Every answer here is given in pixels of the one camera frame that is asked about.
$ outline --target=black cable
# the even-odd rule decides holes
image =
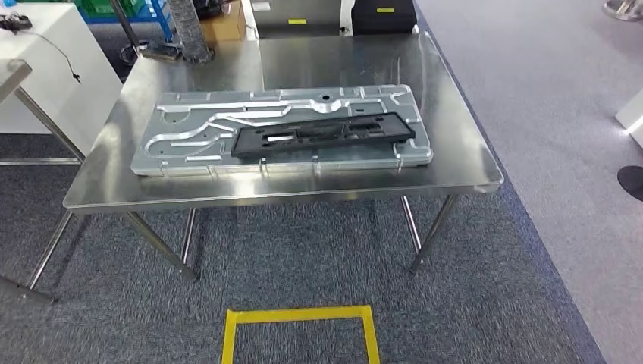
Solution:
[[[0,15],[0,29],[9,30],[15,35],[17,35],[18,33],[25,33],[25,34],[31,34],[32,36],[38,36],[40,39],[49,43],[58,52],[60,52],[60,54],[67,61],[67,66],[69,66],[69,71],[71,72],[71,76],[78,83],[80,83],[80,75],[74,72],[74,68],[71,67],[71,61],[69,60],[69,57],[62,51],[62,49],[60,49],[51,40],[47,39],[46,36],[43,36],[42,34],[30,32],[29,30],[27,30],[29,28],[31,28],[31,22],[29,21],[29,18],[24,15],[20,15],[15,11],[9,15]]]
[[[51,40],[47,39],[46,36],[43,36],[42,34],[30,32],[29,30],[21,30],[19,33],[25,33],[25,34],[31,34],[32,36],[38,36],[40,39],[44,40],[45,42],[49,43],[52,45],[52,47],[56,48],[57,51],[60,52],[60,54],[64,57],[64,59],[67,61],[67,66],[69,66],[69,71],[71,72],[71,76],[78,82],[80,83],[80,75],[74,72],[74,68],[71,67],[71,61],[69,60],[69,57],[56,45],[54,44]]]

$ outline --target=black case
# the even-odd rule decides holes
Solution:
[[[418,23],[413,0],[355,0],[353,35],[411,33]]]
[[[396,112],[242,127],[232,145],[234,158],[264,158],[281,152],[403,143],[416,132]]]

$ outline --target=blue shelf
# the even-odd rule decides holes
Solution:
[[[135,17],[127,17],[127,19],[130,23],[158,23],[161,29],[163,29],[165,40],[171,42],[172,32],[168,25],[170,14],[165,15],[163,12],[164,6],[165,0],[152,0],[151,5],[145,4]],[[118,19],[115,16],[90,17],[84,9],[78,8],[78,11],[87,24],[118,24]]]

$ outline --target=cardboard box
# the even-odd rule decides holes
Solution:
[[[205,41],[215,47],[218,42],[246,39],[246,18],[241,1],[223,5],[223,14],[201,21]]]

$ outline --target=metal pipe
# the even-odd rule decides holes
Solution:
[[[47,249],[40,257],[40,260],[38,261],[38,265],[36,266],[36,269],[34,269],[34,271],[31,273],[31,277],[29,278],[29,289],[32,290],[33,288],[36,287],[36,284],[38,283],[38,280],[40,279],[42,272],[45,270],[47,263],[49,263],[49,260],[52,257],[54,250],[56,250],[56,247],[60,242],[62,234],[64,233],[64,229],[69,224],[70,219],[71,219],[71,211],[65,210],[64,215],[62,216],[62,219],[58,222],[58,225],[56,225],[56,230],[54,230],[54,234],[52,235],[52,237],[49,238],[49,243],[47,243]]]
[[[71,142],[71,140],[69,140],[69,138],[67,138],[62,130],[58,128],[58,125],[54,123],[49,115],[47,115],[47,113],[42,110],[38,104],[36,104],[36,102],[22,87],[18,87],[14,91],[14,94],[29,109],[29,111],[38,118],[42,125],[45,125],[45,127],[54,134],[54,137],[57,137],[58,140],[60,140],[60,142],[66,146],[79,161],[85,161],[85,155],[74,145],[74,143]]]
[[[15,291],[16,293],[20,294],[20,296],[23,298],[29,297],[41,303],[54,303],[55,301],[55,299],[51,296],[47,296],[46,294],[43,294],[34,290],[30,290],[29,288],[23,286],[22,284],[19,284],[17,282],[12,281],[11,279],[7,279],[2,276],[0,276],[0,288],[4,288],[5,290]]]
[[[79,165],[75,158],[4,158],[0,165]]]
[[[422,248],[420,248],[420,251],[416,254],[416,258],[413,260],[413,264],[411,264],[411,273],[417,273],[419,266],[422,264],[422,260],[424,260],[428,255],[428,250],[431,248],[431,241],[444,222],[444,219],[449,215],[449,211],[451,210],[451,207],[453,207],[453,203],[455,201],[456,195],[449,195],[447,196],[447,199],[444,200],[438,216],[433,220],[431,230],[428,232],[424,242],[422,243]]]
[[[114,9],[114,13],[116,14],[116,18],[118,19],[118,22],[121,23],[121,27],[123,28],[123,31],[125,32],[125,35],[127,38],[130,40],[130,44],[132,45],[132,49],[135,51],[135,53],[138,55],[139,54],[139,38],[136,36],[136,33],[134,32],[134,29],[132,29],[132,24],[130,24],[130,21],[127,19],[127,15],[125,15],[125,11],[123,10],[123,7],[121,6],[121,2],[118,0],[109,0],[109,3],[111,4],[111,8]],[[163,13],[157,14],[157,17],[162,17]]]
[[[422,248],[422,243],[420,243],[416,220],[413,218],[411,206],[409,206],[409,199],[407,199],[406,196],[402,196],[402,207],[404,207],[404,216],[406,217],[406,223],[409,225],[409,232],[411,233],[411,239],[413,239],[413,246],[416,248],[416,253],[418,253],[420,248]]]
[[[190,242],[192,241],[192,229],[194,227],[194,218],[196,217],[196,209],[190,209],[187,216],[187,224],[185,227],[185,235],[183,236],[183,249],[181,250],[181,261],[187,264],[187,253],[190,249]]]
[[[130,220],[132,225],[152,244],[165,258],[176,268],[179,272],[187,279],[194,280],[196,275],[194,272],[188,268],[180,258],[174,254],[172,249],[165,244],[163,239],[161,239],[149,226],[148,224],[135,212],[125,212],[123,215]]]

